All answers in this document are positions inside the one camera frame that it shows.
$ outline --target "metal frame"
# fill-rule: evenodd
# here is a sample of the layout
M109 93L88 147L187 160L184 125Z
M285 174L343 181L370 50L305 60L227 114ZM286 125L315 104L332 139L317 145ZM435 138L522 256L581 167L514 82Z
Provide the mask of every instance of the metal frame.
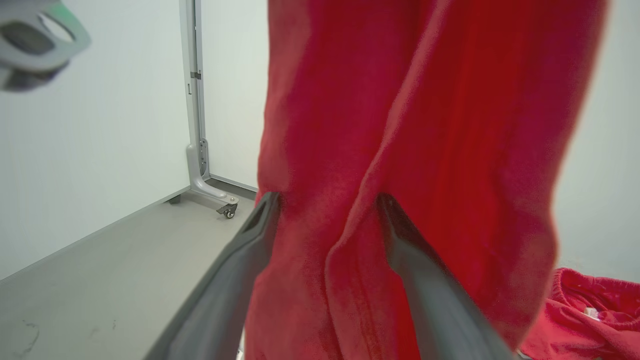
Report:
M189 118L191 144L187 147L186 151L191 190L223 204L223 207L218 211L219 213L228 212L229 209L231 209L231 216L227 216L230 218L233 217L232 213L237 207L238 198L205 183L203 178L203 176L209 178L209 155L207 140L204 138L204 86L202 83L203 72L201 66L202 51L200 50L202 41L196 35L196 28L198 24L200 24L200 2L187 0L185 4L190 71L187 91L193 107L193 116Z

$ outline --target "red fabric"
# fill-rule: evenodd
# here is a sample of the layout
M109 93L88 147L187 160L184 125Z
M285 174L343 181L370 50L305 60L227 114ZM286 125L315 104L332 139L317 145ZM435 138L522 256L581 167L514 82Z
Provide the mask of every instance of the red fabric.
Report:
M392 194L515 348L604 3L269 1L259 197L281 192L247 359L418 359L373 208Z
M535 360L640 359L640 284L558 269L522 352Z

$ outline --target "red garment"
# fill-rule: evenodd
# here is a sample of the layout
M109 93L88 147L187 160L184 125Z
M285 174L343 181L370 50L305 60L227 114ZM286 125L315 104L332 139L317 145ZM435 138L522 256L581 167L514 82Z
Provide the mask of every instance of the red garment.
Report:
M595 320L584 314L595 308ZM640 359L640 284L558 269L522 344L535 360Z
M281 192L247 359L415 360L374 200L393 195L511 348L604 3L270 0L259 197Z

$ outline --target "red clothing pile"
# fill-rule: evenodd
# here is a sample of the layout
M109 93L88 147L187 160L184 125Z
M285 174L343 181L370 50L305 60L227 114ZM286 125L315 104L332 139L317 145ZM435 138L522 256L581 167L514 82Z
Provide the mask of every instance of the red clothing pile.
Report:
M604 5L270 0L259 196L283 204L246 358L419 358L380 192L515 348L550 280L551 193Z
M535 360L640 359L640 284L558 269L522 352Z

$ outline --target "metal stand leg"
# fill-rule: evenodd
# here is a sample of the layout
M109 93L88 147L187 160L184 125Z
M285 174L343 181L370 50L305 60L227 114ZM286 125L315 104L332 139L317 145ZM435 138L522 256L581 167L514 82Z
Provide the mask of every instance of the metal stand leg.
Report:
M200 149L197 146L187 146L187 165L189 167L189 179L191 181L191 190L205 195L211 199L224 204L224 206L218 209L218 213L224 213L227 218L234 217L238 204L238 198L229 195L228 193L216 189L213 186L207 184L200 175Z

